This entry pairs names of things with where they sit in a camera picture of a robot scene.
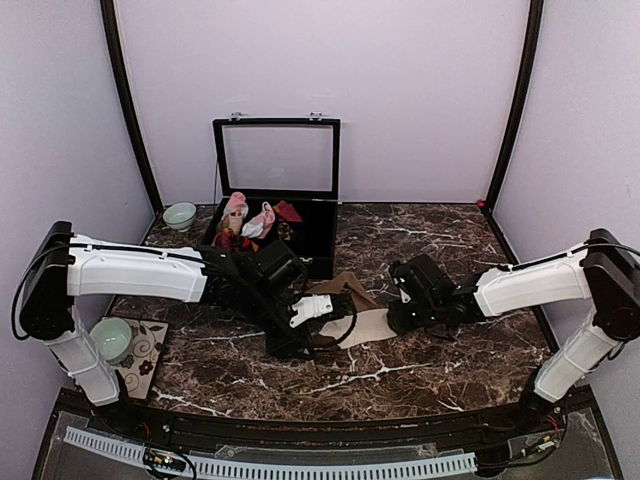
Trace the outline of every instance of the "black box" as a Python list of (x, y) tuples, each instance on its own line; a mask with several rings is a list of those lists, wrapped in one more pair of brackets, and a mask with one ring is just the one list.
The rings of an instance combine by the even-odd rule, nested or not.
[[(254, 140), (258, 138), (266, 144), (271, 143), (271, 148), (267, 145), (264, 150), (256, 150), (255, 146), (259, 142), (243, 142), (238, 139), (238, 132), (243, 135), (251, 134)], [(291, 203), (303, 219), (302, 223), (289, 223), (293, 235), (291, 241), (285, 243), (304, 262), (310, 279), (333, 278), (338, 216), (340, 120), (322, 117), (218, 119), (213, 121), (213, 133), (224, 197), (204, 234), (202, 244), (213, 243), (216, 227), (233, 192), (242, 192), (247, 197), (249, 213), (245, 222), (260, 213), (262, 202), (275, 206), (280, 200), (284, 200)], [(309, 157), (310, 152), (318, 153), (323, 160), (313, 161), (305, 168), (302, 164), (305, 161), (309, 163), (305, 157)], [(257, 157), (257, 161), (249, 163), (251, 168), (242, 171), (242, 163), (251, 162), (247, 159), (252, 157)], [(265, 167), (266, 164), (263, 165), (261, 159), (266, 159), (270, 166)], [(296, 189), (284, 188), (283, 183), (296, 176), (298, 178), (294, 181), (302, 185), (297, 185)], [(252, 240), (260, 247), (277, 240), (279, 223), (276, 215), (276, 222), (267, 237)]]

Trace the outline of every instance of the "light green bowl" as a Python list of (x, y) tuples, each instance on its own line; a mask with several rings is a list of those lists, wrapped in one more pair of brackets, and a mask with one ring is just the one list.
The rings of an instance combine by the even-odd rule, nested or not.
[(103, 318), (93, 327), (89, 336), (111, 365), (120, 363), (131, 353), (131, 327), (121, 318)]
[(171, 205), (162, 215), (164, 223), (174, 230), (185, 231), (193, 225), (197, 208), (193, 203), (182, 202)]

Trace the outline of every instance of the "marble table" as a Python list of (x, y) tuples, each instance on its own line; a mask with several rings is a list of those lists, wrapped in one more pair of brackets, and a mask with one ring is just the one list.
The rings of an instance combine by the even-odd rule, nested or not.
[[(213, 211), (199, 207), (186, 233), (156, 222), (146, 245), (197, 245)], [(335, 271), (354, 272), (381, 306), (397, 298), (389, 264), (420, 253), (454, 280), (506, 261), (473, 205), (339, 207)], [(259, 330), (211, 307), (118, 297), (110, 314), (170, 324), (150, 406), (233, 418), (382, 420), (481, 409), (516, 401), (550, 356), (530, 310), (460, 327), (454, 341), (416, 331), (314, 363), (267, 356)]]

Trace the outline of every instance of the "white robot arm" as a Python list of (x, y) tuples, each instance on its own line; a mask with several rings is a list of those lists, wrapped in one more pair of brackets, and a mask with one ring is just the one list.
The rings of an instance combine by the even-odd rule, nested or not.
[(531, 377), (520, 401), (523, 429), (536, 424), (580, 378), (640, 336), (640, 265), (606, 230), (556, 255), (501, 265), (454, 284), (426, 255), (391, 267), (401, 300), (389, 325), (397, 333), (421, 326), (483, 321), (533, 305), (592, 298), (576, 332)]
[[(20, 324), (27, 337), (43, 341), (101, 408), (126, 400), (126, 388), (89, 337), (75, 297), (142, 295), (231, 308), (265, 331), (268, 353), (306, 358), (310, 334), (305, 322), (346, 315), (350, 312), (342, 310), (350, 306), (328, 295), (297, 302), (280, 295), (303, 275), (302, 262), (281, 242), (246, 255), (217, 248), (145, 248), (74, 235), (70, 223), (57, 222), (21, 282)], [(339, 307), (335, 312), (334, 304)], [(14, 334), (25, 338), (15, 326)]]

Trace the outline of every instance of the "floral coaster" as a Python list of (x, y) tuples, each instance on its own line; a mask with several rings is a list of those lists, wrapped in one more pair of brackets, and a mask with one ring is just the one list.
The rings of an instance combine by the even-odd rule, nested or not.
[(169, 324), (130, 318), (123, 320), (131, 325), (133, 346), (131, 353), (114, 368), (124, 378), (129, 398), (146, 400)]

